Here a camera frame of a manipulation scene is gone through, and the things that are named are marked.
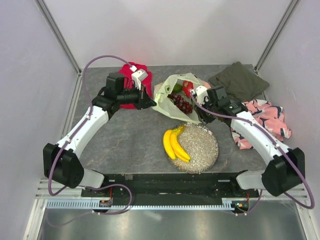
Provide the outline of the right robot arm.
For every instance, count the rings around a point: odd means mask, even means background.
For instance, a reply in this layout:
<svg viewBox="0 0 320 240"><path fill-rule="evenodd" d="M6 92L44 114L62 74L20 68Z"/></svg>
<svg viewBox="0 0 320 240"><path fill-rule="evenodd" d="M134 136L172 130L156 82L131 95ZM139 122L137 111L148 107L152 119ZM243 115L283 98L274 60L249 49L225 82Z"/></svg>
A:
<svg viewBox="0 0 320 240"><path fill-rule="evenodd" d="M222 86L206 88L203 85L191 90L195 111L203 123L215 119L225 122L244 137L259 153L266 164L264 170L244 170L229 184L235 197L248 189L266 190L279 195L302 184L305 178L305 154L300 148L291 149L263 128L246 106L231 100Z"/></svg>

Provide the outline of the pale green plastic bag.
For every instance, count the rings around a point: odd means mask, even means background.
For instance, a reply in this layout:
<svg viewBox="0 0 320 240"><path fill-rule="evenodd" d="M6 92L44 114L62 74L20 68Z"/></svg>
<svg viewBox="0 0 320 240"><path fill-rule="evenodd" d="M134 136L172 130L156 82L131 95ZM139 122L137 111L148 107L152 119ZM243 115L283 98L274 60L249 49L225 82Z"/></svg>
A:
<svg viewBox="0 0 320 240"><path fill-rule="evenodd" d="M193 124L199 124L199 117L190 99L189 91L199 86L210 85L192 73L173 74L157 84L153 91L156 106L152 109L171 118Z"/></svg>

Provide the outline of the red dragon fruit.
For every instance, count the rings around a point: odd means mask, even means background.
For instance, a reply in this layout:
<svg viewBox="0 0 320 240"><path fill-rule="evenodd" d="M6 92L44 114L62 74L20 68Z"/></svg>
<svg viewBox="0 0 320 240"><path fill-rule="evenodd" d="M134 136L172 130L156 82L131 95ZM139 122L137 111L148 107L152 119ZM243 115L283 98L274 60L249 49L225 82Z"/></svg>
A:
<svg viewBox="0 0 320 240"><path fill-rule="evenodd" d="M191 81L184 80L182 83L182 91L187 98L191 97L191 91L194 89L194 85Z"/></svg>

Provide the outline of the olive green cloth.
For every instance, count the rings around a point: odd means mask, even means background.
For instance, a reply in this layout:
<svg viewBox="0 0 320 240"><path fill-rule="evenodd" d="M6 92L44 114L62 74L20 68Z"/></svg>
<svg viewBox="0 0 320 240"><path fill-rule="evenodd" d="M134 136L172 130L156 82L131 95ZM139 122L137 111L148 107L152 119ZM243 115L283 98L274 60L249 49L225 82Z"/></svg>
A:
<svg viewBox="0 0 320 240"><path fill-rule="evenodd" d="M210 77L208 81L214 86L224 87L230 98L240 102L253 100L270 86L239 61Z"/></svg>

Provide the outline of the yellow banana bunch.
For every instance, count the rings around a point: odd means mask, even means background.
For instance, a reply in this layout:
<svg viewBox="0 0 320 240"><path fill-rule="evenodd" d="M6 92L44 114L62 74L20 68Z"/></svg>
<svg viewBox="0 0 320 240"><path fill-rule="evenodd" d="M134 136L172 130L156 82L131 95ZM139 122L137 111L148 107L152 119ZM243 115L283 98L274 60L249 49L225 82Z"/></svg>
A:
<svg viewBox="0 0 320 240"><path fill-rule="evenodd" d="M188 163L191 157L178 142L178 136L184 132L185 128L185 125L181 125L175 129L168 129L163 135L162 142L164 150L170 159L180 159Z"/></svg>

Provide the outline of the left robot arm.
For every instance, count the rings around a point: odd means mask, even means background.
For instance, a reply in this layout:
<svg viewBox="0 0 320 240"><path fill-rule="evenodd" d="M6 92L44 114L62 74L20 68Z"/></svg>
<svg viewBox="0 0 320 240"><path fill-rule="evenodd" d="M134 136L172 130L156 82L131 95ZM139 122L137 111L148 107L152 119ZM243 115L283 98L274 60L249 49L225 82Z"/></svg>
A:
<svg viewBox="0 0 320 240"><path fill-rule="evenodd" d="M131 88L125 87L126 78L123 74L113 72L107 76L105 86L92 100L81 120L56 144L48 143L43 148L44 175L49 181L71 189L78 186L89 187L99 197L109 193L110 185L104 181L104 175L84 168L80 157L92 137L120 106L133 104L138 110L156 106L156 102L147 93L147 87L142 83L147 76L147 72L142 69L133 72Z"/></svg>

